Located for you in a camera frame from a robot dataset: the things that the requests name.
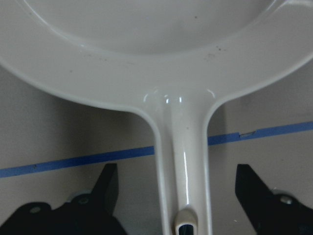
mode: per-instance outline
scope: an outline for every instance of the handle hole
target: handle hole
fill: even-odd
[[[194,235],[194,226],[190,224],[180,226],[179,235]]]

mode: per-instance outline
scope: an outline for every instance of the frying pan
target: frying pan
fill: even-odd
[[[0,64],[56,96],[143,117],[163,234],[212,234],[207,125],[313,56],[312,0],[2,0]]]

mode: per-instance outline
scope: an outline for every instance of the blue painter's tape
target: blue painter's tape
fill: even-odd
[[[24,165],[18,167],[11,167],[6,169],[0,169],[0,178],[11,177],[17,175],[25,175],[31,173],[38,173],[43,171],[58,170],[62,168],[68,168],[79,165],[88,165],[94,163],[103,163],[109,161],[116,161],[127,158],[142,157],[154,154],[154,148],[134,148],[116,152],[95,154],[90,156],[83,156],[77,158],[64,159],[59,161],[52,161],[46,163]]]
[[[246,141],[270,136],[285,135],[302,131],[313,130],[313,122],[304,122],[286,126],[277,126],[256,130],[250,134],[240,135],[239,133],[231,133],[226,135],[211,136],[208,138],[208,145],[217,145],[223,143]],[[24,165],[12,168],[0,169],[0,178],[11,177],[17,175],[25,175],[38,173],[43,171],[58,170],[79,165],[88,165],[94,163],[103,163],[108,161],[116,161],[127,158],[143,157],[153,155],[155,153],[153,146],[144,148],[134,148],[109,153],[95,154],[77,158],[64,159],[46,163],[38,163],[32,165]]]

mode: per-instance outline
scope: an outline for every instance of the white surface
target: white surface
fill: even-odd
[[[312,77],[310,62],[269,87],[226,103],[213,115],[209,135],[312,121]],[[2,68],[0,109],[1,168],[153,144],[149,125],[138,116],[53,97]],[[237,163],[251,164],[271,188],[289,191],[313,207],[312,140],[309,131],[211,146],[215,234],[253,234],[234,193]],[[102,167],[93,164],[0,178],[0,221],[26,202],[60,206],[73,192],[91,188]],[[153,156],[123,160],[118,167],[121,191],[115,214],[130,235],[161,234]]]
[[[149,122],[166,235],[185,208],[195,212],[198,233],[211,234],[206,127],[217,107],[282,78],[313,53],[311,1],[254,1],[247,9],[244,1],[221,2],[184,0],[165,7],[158,1],[153,8],[141,4],[135,16],[128,2],[121,8],[114,1],[93,1],[90,8],[72,0],[1,3],[4,66],[45,91],[132,111]],[[142,23],[141,14],[151,19]],[[126,30],[125,41],[116,39],[134,28],[134,37]]]

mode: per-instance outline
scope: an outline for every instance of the metal screw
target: metal screw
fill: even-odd
[[[86,197],[83,197],[83,198],[79,199],[79,201],[78,201],[78,203],[79,203],[80,205],[87,204],[88,202],[89,202],[89,199],[86,198]]]
[[[38,212],[40,212],[40,211],[41,211],[41,208],[40,208],[40,207],[33,207],[32,209],[29,210],[29,212],[30,212],[31,214],[36,214],[36,213],[38,213]]]
[[[286,196],[286,195],[283,195],[280,197],[280,201],[282,203],[285,203],[285,204],[288,204],[288,205],[291,205],[292,204],[292,198],[289,197],[289,196]]]

